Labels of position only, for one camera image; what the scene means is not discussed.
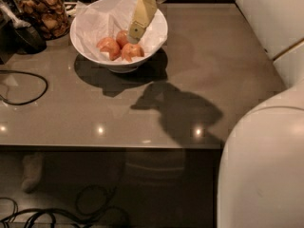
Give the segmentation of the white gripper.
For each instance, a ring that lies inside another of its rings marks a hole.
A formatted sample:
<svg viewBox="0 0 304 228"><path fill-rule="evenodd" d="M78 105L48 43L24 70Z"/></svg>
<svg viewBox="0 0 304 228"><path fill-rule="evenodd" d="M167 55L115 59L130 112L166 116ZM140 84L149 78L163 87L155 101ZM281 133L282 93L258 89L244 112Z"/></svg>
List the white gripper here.
<svg viewBox="0 0 304 228"><path fill-rule="evenodd" d="M127 33L129 43L138 44L143 38L158 9L156 1L163 3L167 0L137 0Z"/></svg>

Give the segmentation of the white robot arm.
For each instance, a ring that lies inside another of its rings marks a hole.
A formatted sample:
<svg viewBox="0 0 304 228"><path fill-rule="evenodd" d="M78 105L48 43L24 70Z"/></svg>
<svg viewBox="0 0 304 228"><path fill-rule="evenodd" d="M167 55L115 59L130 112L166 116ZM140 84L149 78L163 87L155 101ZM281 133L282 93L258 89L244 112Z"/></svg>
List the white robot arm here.
<svg viewBox="0 0 304 228"><path fill-rule="evenodd" d="M247 112L219 166L217 228L304 228L304 0L235 0L286 88Z"/></svg>

